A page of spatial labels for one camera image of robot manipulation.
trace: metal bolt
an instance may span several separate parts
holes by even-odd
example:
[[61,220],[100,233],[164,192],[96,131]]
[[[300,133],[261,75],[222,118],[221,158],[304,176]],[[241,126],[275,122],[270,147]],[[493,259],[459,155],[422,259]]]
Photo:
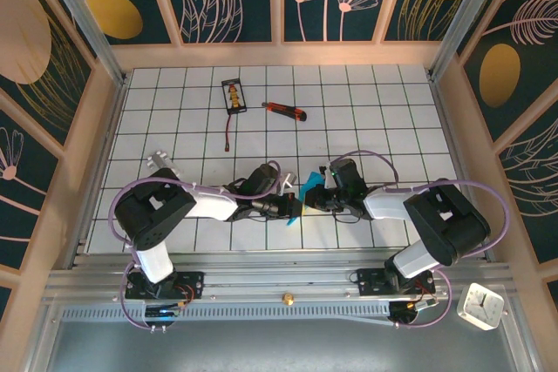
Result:
[[295,303],[295,297],[293,294],[285,294],[282,296],[282,303],[288,306],[291,306]]

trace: mounting plate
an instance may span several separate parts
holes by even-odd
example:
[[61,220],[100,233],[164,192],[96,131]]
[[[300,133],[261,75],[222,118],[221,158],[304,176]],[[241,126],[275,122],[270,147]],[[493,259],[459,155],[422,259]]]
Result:
[[187,292],[189,288],[194,290],[194,299],[199,300],[203,292],[203,272],[176,272],[176,279],[168,291],[161,292],[159,298],[155,298],[148,287],[150,283],[141,272],[132,272],[128,275],[128,283],[132,284],[126,288],[127,300],[184,300],[184,294],[180,288]]
[[398,277],[389,274],[385,268],[357,270],[360,296],[421,294],[422,289],[415,285],[416,281],[420,281],[428,292],[436,292],[432,272],[428,270],[407,280],[405,284],[398,283]]

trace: gray floor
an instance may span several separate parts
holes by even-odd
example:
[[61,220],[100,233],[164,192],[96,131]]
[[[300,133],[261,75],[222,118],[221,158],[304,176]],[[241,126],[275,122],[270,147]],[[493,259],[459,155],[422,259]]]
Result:
[[150,335],[126,323],[63,323],[48,370],[510,372],[515,368],[502,326],[485,332],[448,315],[436,326],[414,330],[341,320],[211,321],[181,323],[165,335]]

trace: alarm clock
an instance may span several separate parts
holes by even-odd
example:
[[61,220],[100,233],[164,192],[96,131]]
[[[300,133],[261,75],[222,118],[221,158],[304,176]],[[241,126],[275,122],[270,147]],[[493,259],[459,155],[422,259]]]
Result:
[[478,283],[472,283],[459,298],[459,317],[482,330],[492,330],[500,324],[504,299]]

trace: gold circle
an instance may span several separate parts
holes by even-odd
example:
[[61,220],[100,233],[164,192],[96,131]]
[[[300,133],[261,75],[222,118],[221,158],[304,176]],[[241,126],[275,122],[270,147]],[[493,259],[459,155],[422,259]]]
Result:
[[21,85],[43,76],[51,61],[51,27],[38,0],[0,0],[0,74]]
[[520,79],[521,61],[515,49],[496,44],[480,66],[480,96],[493,108],[504,105],[514,93]]
[[293,294],[285,294],[282,296],[282,303],[285,305],[293,305],[295,303],[295,296]]
[[136,37],[143,29],[140,11],[129,0],[85,0],[100,29],[118,39]]

